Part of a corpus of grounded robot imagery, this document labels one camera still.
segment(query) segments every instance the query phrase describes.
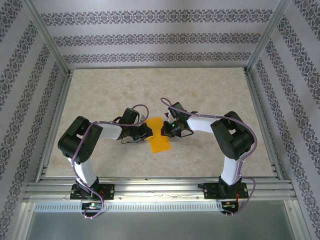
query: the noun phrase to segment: purple cable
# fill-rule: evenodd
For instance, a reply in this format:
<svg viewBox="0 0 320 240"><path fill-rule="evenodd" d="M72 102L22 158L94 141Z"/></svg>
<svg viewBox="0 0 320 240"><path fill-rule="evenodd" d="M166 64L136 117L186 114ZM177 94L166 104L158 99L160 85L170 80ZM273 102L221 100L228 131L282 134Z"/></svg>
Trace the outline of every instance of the purple cable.
<svg viewBox="0 0 320 240"><path fill-rule="evenodd" d="M144 119L143 121L141 121L141 122L134 123L134 124L120 124L120 123L112 122L112 121L94 121L94 122L92 122L92 123L89 125L89 127L86 129L85 133L83 134L83 137L82 137L82 139L81 139L78 147L76 148L73 157L71 158L71 167L72 167L72 170L73 170L73 172L74 172L74 174L75 174L76 180L77 180L78 182L80 182L86 189L88 189L89 191L91 191L93 194L97 195L97 196L99 197L100 201L101 201L101 209L100 209L100 211L98 211L95 215L93 215L93 216L87 216L87 215L86 215L86 212L87 212L87 211L86 211L86 210L84 211L84 213L83 213L82 215L83 215L84 218L86 218L86 219L93 219L93 218L99 216L99 215L103 212L103 210L104 210L105 202L104 202L103 197L102 197L99 193L97 193L96 191L94 191L93 189L91 189L91 188L79 177L79 175L77 174L77 171L76 171L76 168L75 168L75 159L76 159L76 157L77 157L77 155L78 155L78 153L79 153L79 151L80 151L80 149L81 149L81 146L82 146L82 144L84 143L84 141L85 141L85 139L86 139L86 137L87 137L90 129L92 128L92 126L93 126L94 124L111 124L111 125L117 125L117 126L123 126L123 127L140 126L141 124L143 124L143 123L147 120L147 118L149 117L149 109L148 109L148 107L147 107L146 105L144 105L144 104L137 104L137 105L133 106L132 109L134 109L134 108L136 108L136 107L139 107L139 106L144 107L144 108L146 109L145 119Z"/></svg>
<svg viewBox="0 0 320 240"><path fill-rule="evenodd" d="M240 162L239 167L238 167L238 170L237 170L237 173L236 173L237 175L239 175L239 176L240 176L241 178L243 178L243 179L249 179L249 180L252 180L252 181L253 181L253 188L252 188L252 191L251 191L249 197L248 197L247 200L244 202L244 204L241 206L241 208L240 208L236 213L233 213L232 216L235 216L235 215L237 215L238 213L240 213L240 212L243 210L243 208L248 204L250 198L252 197L252 195L253 195L253 193L254 193L254 191L255 191L255 189L256 189L256 181L255 181L252 177L249 177L249 176L241 176L241 174L240 174L240 172L241 172L241 167L242 167L245 159L246 159L247 157L249 157L249 156L256 150L257 145L258 145L257 136L256 136L256 134L254 133L254 131L253 131L247 124L245 124L244 122L239 121L239 120L237 120L237 119L234 119L234 118L232 118L232 117L219 116L219 115L206 115L206 114L191 113L191 112L184 111L184 110L181 110L181 109L179 109L179 108L173 107L172 104L171 104L171 102L169 101L169 99L167 99L167 98L165 98L165 97L161 97L161 98L160 98L160 101L161 101L164 105L166 105L168 108L171 108L171 109L173 109L173 110L176 110L176 111L178 111L178 112L181 112L181 113L184 113L184 114L188 114L188 115L191 115L191 116L211 118L211 119L227 119L227 120L229 120L229 121L233 121L233 122L235 122L235 123L237 123L237 124L240 124L240 125L244 126L244 127L245 127L246 129L248 129L249 132L252 134L253 139L254 139L253 148L251 149L250 152L248 152L245 156L242 157L241 162Z"/></svg>

